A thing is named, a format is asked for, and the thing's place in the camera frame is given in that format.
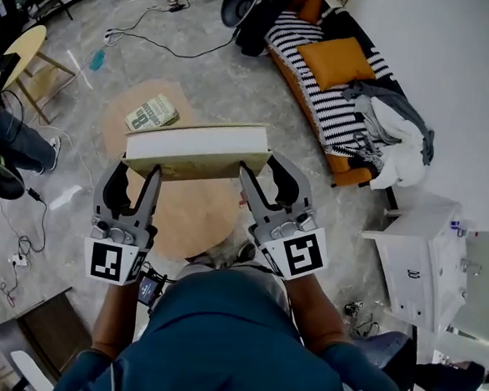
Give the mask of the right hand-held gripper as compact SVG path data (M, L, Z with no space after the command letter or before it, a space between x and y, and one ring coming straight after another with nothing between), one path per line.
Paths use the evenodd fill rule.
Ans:
M281 153L267 160L277 187L269 203L257 176L240 162L239 180L254 225L251 235L273 274L293 280L327 267L325 229L317 225L312 208L311 184L302 170Z

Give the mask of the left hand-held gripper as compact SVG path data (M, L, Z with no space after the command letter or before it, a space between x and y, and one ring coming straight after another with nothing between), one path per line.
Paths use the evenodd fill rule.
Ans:
M157 229L150 224L162 181L157 165L148 174L135 206L129 208L127 168L118 158L97 181L92 193L92 230L84 238L83 249L89 278L122 286L137 280L153 246ZM123 210L126 224L119 222Z

